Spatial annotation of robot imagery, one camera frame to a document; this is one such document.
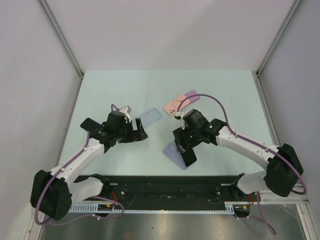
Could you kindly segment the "lavender phone case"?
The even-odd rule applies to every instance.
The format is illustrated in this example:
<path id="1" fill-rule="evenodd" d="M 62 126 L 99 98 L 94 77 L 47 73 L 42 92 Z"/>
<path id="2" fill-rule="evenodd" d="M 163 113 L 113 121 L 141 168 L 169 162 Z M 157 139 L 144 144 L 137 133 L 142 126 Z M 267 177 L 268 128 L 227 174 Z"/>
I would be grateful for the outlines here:
<path id="1" fill-rule="evenodd" d="M 177 146 L 174 142 L 169 143 L 162 151 L 162 153 L 171 160 L 176 166 L 182 170 L 189 167 L 185 164 L 180 152 L 177 151 Z"/>

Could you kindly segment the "black smartphone teal frame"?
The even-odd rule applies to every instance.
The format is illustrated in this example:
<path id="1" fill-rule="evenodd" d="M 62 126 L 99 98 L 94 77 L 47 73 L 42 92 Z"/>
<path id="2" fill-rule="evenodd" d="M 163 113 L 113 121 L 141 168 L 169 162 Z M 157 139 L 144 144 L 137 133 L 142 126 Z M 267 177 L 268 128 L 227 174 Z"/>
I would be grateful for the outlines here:
<path id="1" fill-rule="evenodd" d="M 180 155 L 181 155 L 182 160 L 183 160 L 186 167 L 191 166 L 192 164 L 194 164 L 197 161 L 197 157 L 196 157 L 195 152 L 192 148 L 188 149 L 184 152 L 181 152 Z"/>

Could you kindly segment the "light blue phone case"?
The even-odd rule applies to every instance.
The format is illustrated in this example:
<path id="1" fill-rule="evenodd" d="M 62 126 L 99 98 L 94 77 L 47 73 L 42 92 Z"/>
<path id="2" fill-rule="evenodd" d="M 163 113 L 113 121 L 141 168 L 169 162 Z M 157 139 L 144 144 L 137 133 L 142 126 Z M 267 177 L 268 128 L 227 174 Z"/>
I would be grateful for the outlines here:
<path id="1" fill-rule="evenodd" d="M 162 114 L 157 108 L 151 108 L 146 112 L 140 114 L 138 118 L 141 120 L 142 127 L 145 129 L 149 125 L 155 123 L 162 117 Z"/>

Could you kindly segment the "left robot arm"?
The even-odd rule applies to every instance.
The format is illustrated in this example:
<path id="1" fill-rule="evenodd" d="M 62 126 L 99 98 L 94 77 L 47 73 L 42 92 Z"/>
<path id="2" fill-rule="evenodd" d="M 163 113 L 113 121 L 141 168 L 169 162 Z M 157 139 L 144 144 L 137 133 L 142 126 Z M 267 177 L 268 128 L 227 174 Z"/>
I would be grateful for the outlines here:
<path id="1" fill-rule="evenodd" d="M 39 213 L 49 220 L 61 220 L 75 204 L 89 198 L 107 199 L 111 194 L 110 180 L 94 173 L 76 182 L 80 174 L 96 159 L 104 155 L 116 143 L 126 144 L 148 138 L 140 118 L 135 119 L 137 129 L 123 114 L 112 113 L 107 121 L 98 123 L 86 118 L 80 125 L 87 132 L 84 145 L 67 162 L 49 171 L 40 170 L 33 180 L 30 204 L 35 209 L 37 225 L 47 223 L 39 220 Z"/>

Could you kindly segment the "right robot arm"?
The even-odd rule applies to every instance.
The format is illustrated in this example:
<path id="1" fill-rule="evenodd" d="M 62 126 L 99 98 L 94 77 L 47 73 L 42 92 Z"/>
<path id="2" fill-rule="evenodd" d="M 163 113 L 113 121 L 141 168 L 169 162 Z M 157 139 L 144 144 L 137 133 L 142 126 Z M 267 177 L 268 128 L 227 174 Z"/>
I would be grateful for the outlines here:
<path id="1" fill-rule="evenodd" d="M 173 131 L 174 143 L 187 167 L 197 161 L 194 148 L 205 143 L 235 151 L 263 169 L 238 176 L 230 188 L 230 194 L 235 200 L 242 201 L 248 194 L 265 190 L 280 197 L 288 197 L 294 191 L 304 170 L 291 145 L 256 142 L 236 133 L 225 121 L 217 118 L 208 121 L 196 109 L 176 112 L 174 117 L 181 121 L 181 127 Z"/>

